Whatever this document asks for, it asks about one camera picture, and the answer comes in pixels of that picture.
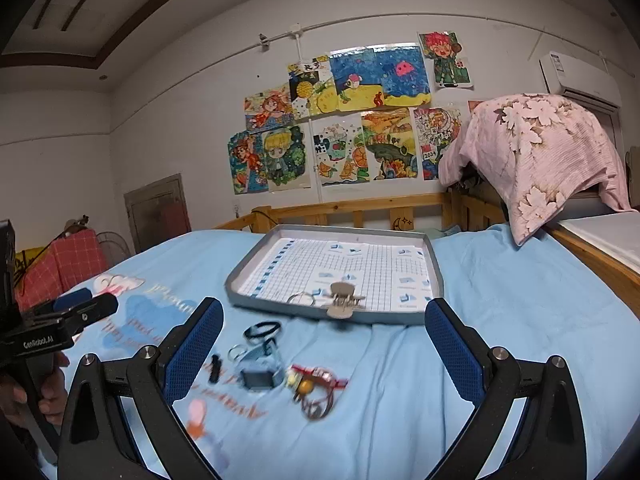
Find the metal bolt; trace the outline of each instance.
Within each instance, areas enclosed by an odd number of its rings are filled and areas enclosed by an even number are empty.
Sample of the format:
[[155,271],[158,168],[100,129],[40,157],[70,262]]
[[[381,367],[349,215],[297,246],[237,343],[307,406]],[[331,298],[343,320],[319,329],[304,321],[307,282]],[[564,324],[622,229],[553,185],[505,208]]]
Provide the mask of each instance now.
[[88,366],[95,361],[95,354],[84,354],[82,359],[80,359],[80,364],[82,366]]
[[143,359],[151,359],[156,355],[156,347],[153,345],[146,345],[140,349],[140,357]]
[[553,356],[551,358],[551,364],[556,368],[564,368],[564,359],[562,359],[559,355]]
[[502,348],[501,346],[497,346],[492,350],[494,357],[496,359],[500,359],[500,361],[504,361],[507,357],[509,357],[509,352],[507,352],[506,348]]

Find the pink blanket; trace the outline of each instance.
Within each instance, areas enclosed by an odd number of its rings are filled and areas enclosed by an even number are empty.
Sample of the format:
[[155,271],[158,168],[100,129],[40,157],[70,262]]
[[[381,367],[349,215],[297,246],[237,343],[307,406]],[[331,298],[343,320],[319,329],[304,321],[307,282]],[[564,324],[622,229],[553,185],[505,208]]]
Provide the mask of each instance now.
[[609,137],[591,112],[561,96],[518,94],[478,105],[440,161],[442,185],[457,182],[469,162],[507,205],[518,245],[594,184],[614,211],[631,210]]

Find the air conditioner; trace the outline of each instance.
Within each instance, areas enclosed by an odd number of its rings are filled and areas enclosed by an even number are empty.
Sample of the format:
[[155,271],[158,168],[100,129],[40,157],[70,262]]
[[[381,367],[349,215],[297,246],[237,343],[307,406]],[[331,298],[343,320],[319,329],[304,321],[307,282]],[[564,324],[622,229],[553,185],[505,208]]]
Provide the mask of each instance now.
[[607,114],[616,113],[622,106],[618,85],[604,70],[559,52],[543,56],[540,67],[550,94],[567,97]]

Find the wooden bed frame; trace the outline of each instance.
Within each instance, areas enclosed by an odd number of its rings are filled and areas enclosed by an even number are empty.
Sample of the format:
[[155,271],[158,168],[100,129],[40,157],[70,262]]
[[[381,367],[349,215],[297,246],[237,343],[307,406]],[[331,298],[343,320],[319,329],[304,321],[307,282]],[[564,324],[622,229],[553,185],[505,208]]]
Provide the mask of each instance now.
[[[216,229],[242,230],[250,227],[254,233],[267,233],[282,220],[302,218],[307,225],[329,225],[328,215],[344,213],[351,214],[354,227],[364,227],[365,211],[388,210],[389,228],[396,231],[409,231],[414,228],[414,208],[422,206],[442,208],[443,229],[457,224],[463,231],[481,231],[505,221],[499,206],[449,189],[442,193],[325,202],[281,208],[261,206],[247,215],[219,225]],[[640,275],[638,273],[563,227],[545,226],[544,229],[587,265],[640,318]]]

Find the grid paper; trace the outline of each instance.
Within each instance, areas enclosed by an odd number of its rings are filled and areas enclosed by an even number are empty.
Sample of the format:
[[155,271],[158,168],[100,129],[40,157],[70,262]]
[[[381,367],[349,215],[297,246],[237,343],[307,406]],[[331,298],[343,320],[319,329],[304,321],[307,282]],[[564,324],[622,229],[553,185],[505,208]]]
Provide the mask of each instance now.
[[[300,238],[277,240],[239,292],[285,303],[305,291],[321,307],[331,303],[325,294],[335,282],[353,283],[367,311],[421,312],[432,298],[426,260],[416,247]],[[311,300],[303,296],[292,302]]]

